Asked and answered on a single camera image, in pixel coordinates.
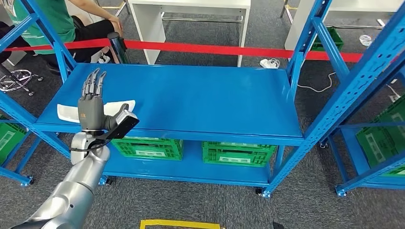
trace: green plastic crate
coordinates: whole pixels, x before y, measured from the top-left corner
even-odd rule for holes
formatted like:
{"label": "green plastic crate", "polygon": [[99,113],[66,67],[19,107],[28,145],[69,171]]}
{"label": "green plastic crate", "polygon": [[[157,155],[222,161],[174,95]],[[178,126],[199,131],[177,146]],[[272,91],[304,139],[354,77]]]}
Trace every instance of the green plastic crate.
{"label": "green plastic crate", "polygon": [[[333,39],[333,42],[335,42],[336,47],[338,47],[338,50],[340,51],[343,48],[344,42],[341,39],[340,35],[338,34],[338,32],[336,31],[335,28],[328,28],[328,32],[330,34],[330,36]],[[312,51],[325,51],[325,49],[323,48],[322,42],[320,41],[319,37],[317,36],[315,39],[314,44],[312,45],[311,48]]]}
{"label": "green plastic crate", "polygon": [[182,140],[151,137],[124,137],[111,141],[125,157],[181,160]]}
{"label": "green plastic crate", "polygon": [[264,167],[276,146],[225,142],[203,142],[202,159],[205,163]]}
{"label": "green plastic crate", "polygon": [[[379,114],[373,123],[400,122],[405,118],[405,97],[401,97]],[[365,127],[356,135],[370,167],[385,161],[405,149],[405,126]],[[403,176],[405,166],[399,166],[386,176]]]}
{"label": "green plastic crate", "polygon": [[[0,114],[0,119],[7,118]],[[13,148],[24,138],[26,131],[15,123],[0,123],[0,165]]]}

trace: floor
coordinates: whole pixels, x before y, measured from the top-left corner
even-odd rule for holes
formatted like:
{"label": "floor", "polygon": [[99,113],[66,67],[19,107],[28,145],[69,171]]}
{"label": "floor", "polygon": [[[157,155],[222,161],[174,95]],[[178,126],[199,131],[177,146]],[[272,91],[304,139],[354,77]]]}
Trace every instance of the floor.
{"label": "floor", "polygon": [[[103,6],[117,6],[120,0],[99,0]],[[296,6],[297,1],[290,1]],[[283,48],[289,22],[285,15],[279,18],[282,0],[252,0],[246,36],[248,47]],[[138,40],[135,24],[124,10],[120,14],[124,37]],[[333,20],[328,23],[373,24],[366,20]],[[237,45],[238,29],[234,24],[206,22],[168,22],[165,24],[168,41],[201,44]],[[375,34],[366,30],[339,30],[345,45],[344,52],[363,52],[359,42],[362,34]],[[129,50],[132,62],[146,63],[142,51]],[[243,66],[258,67],[259,57],[244,57]],[[235,66],[236,57],[208,54],[162,52],[158,58],[164,64],[193,64]],[[25,57],[18,68],[29,69],[45,77],[42,82],[31,82],[36,92],[29,97],[25,92],[9,93],[22,106],[38,116],[61,85],[60,78],[44,69],[37,57]],[[333,70],[329,62],[307,61],[303,65],[299,84],[317,89],[329,84],[327,75]],[[314,120],[337,87],[323,93],[298,89],[296,107],[302,128]],[[400,83],[393,84],[400,94]],[[352,122],[372,120],[385,109],[392,92],[382,89]],[[61,134],[69,142],[71,135]],[[22,152],[30,146],[31,137],[19,151],[11,167]],[[338,147],[344,154],[344,146]],[[33,175],[35,183],[21,188],[15,181],[0,177],[0,228],[8,228],[28,218],[50,195],[54,187],[69,170],[69,160],[41,143],[23,173]],[[119,178],[111,186],[100,187],[85,222],[85,228],[139,227],[142,219],[174,219],[214,222],[227,229],[271,229],[273,222],[287,229],[401,229],[405,227],[405,192],[398,190],[358,188],[346,198],[338,198],[333,190],[341,182],[339,171],[328,149],[314,147],[276,189],[271,199],[254,194],[254,188],[160,180]]]}

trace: blue shelf board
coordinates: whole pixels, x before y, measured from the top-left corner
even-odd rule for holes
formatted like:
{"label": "blue shelf board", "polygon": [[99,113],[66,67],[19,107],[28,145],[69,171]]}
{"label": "blue shelf board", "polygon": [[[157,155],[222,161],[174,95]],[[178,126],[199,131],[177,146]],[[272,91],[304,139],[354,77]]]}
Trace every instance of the blue shelf board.
{"label": "blue shelf board", "polygon": [[80,63],[35,126],[76,133],[57,104],[77,106],[85,78],[107,71],[104,102],[135,100],[140,123],[129,136],[297,146],[303,141],[285,70]]}
{"label": "blue shelf board", "polygon": [[128,158],[112,145],[103,174],[107,176],[163,179],[225,185],[266,187],[269,167],[246,167],[203,163],[201,141],[183,142],[181,161]]}
{"label": "blue shelf board", "polygon": [[[361,128],[342,128],[341,132],[348,149],[349,156],[352,160],[354,168],[356,169],[357,175],[370,170],[370,166],[367,161],[367,157],[357,141],[356,134],[361,130]],[[381,175],[373,178],[362,187],[374,187],[374,188],[393,188],[393,189],[404,189],[405,188],[405,176],[386,176]]]}
{"label": "blue shelf board", "polygon": [[349,153],[350,159],[352,160],[354,168],[356,169],[357,175],[361,175],[362,173],[370,169],[363,149],[356,138],[356,134],[360,130],[360,128],[341,129],[341,133],[346,143],[347,151]]}

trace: stanchion post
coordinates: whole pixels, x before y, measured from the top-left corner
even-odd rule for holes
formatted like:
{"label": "stanchion post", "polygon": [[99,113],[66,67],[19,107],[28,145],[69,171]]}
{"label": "stanchion post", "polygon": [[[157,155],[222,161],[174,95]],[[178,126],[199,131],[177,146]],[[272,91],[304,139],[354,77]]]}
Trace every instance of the stanchion post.
{"label": "stanchion post", "polygon": [[117,55],[119,63],[130,63],[126,53],[127,47],[124,44],[124,39],[120,37],[117,32],[109,33],[107,37],[110,40],[115,54]]}

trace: robotic arm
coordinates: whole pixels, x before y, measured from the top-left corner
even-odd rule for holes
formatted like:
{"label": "robotic arm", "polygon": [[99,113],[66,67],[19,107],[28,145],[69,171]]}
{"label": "robotic arm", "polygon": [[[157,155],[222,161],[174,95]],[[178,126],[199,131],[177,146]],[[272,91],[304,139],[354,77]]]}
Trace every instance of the robotic arm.
{"label": "robotic arm", "polygon": [[98,77],[99,70],[97,68],[90,73],[82,87],[82,96],[78,102],[82,131],[72,139],[73,167],[39,209],[13,229],[83,227],[93,204],[94,191],[110,158],[106,145],[114,138],[123,138],[139,122],[128,111],[128,104],[122,105],[114,116],[104,115],[102,87],[106,72]]}

